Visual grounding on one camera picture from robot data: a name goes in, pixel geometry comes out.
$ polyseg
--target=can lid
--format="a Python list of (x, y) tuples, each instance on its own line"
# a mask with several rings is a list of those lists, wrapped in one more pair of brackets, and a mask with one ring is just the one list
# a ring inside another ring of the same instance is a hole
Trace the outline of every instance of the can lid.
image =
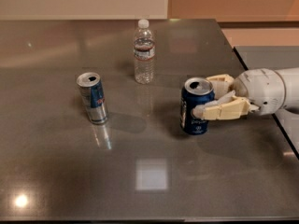
[(193, 77), (185, 82), (187, 92), (196, 95), (205, 95), (213, 91), (213, 85), (205, 78)]
[(140, 27), (140, 28), (148, 28), (149, 26), (150, 26), (149, 20), (142, 19), (142, 20), (139, 20), (139, 22), (138, 22), (138, 27)]
[(91, 87), (100, 81), (100, 76), (94, 72), (87, 72), (77, 78), (77, 84), (80, 87)]

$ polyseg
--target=blue can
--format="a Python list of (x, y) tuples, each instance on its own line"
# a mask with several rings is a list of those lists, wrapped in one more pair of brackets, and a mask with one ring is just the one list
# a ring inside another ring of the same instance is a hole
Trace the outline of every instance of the blue can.
[(94, 124), (106, 122), (108, 113), (100, 76), (94, 72), (84, 73), (77, 83), (90, 121)]
[(188, 79), (181, 91), (180, 126), (188, 134), (197, 135), (207, 131), (208, 121), (192, 114), (197, 105), (214, 100), (213, 85), (205, 78)]

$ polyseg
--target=clear plastic bottle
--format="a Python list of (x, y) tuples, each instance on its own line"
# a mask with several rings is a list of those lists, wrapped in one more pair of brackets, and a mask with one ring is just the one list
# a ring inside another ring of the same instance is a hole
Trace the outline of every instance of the clear plastic bottle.
[(141, 84), (153, 80), (155, 38), (148, 20), (139, 20), (134, 33), (135, 80)]

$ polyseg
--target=white bottle cap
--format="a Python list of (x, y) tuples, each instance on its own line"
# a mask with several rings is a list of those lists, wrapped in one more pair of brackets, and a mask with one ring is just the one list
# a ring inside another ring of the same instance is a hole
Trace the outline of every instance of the white bottle cap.
[(139, 22), (138, 22), (138, 27), (140, 27), (140, 28), (148, 28), (149, 25), (150, 25), (150, 22), (146, 19), (139, 20)]

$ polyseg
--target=prosthetic hand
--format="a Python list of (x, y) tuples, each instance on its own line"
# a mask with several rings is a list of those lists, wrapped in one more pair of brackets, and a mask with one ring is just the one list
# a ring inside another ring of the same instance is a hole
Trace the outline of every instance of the prosthetic hand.
[(192, 111), (199, 119), (239, 119), (249, 112), (267, 115), (280, 108), (299, 113), (299, 68), (256, 69), (236, 79), (229, 75), (206, 79), (213, 84), (215, 101)]

